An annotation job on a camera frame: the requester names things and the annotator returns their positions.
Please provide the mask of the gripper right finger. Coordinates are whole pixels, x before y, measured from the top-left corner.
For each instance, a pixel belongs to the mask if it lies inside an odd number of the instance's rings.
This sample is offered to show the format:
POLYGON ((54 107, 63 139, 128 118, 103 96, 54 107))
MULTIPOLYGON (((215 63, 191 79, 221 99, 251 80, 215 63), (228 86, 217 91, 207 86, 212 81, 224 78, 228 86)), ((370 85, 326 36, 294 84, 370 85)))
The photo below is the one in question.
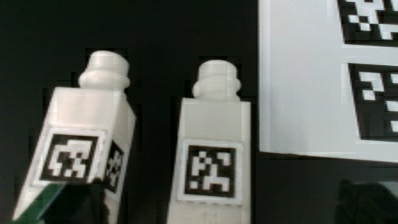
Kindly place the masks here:
POLYGON ((334 224, 398 224, 398 196, 381 183, 342 180, 334 224))

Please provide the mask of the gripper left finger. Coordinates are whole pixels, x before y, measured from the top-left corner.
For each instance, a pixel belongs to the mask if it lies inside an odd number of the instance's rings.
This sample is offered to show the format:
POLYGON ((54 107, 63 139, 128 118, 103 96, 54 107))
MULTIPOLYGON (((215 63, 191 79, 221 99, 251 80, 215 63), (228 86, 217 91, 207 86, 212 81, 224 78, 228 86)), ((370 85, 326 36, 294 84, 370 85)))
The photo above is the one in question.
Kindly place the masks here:
POLYGON ((95 184, 50 184, 11 224, 111 224, 105 187, 95 184))

